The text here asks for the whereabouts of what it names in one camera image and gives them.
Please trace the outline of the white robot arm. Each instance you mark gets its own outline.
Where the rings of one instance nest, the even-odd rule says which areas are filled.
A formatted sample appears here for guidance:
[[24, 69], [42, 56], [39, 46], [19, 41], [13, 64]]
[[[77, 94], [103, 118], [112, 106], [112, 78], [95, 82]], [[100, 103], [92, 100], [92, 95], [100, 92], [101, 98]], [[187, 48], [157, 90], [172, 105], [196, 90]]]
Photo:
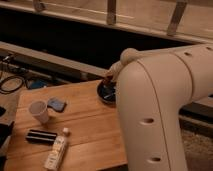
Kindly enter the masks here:
[[188, 171], [179, 110], [213, 94], [213, 44], [128, 48], [109, 75], [129, 171]]

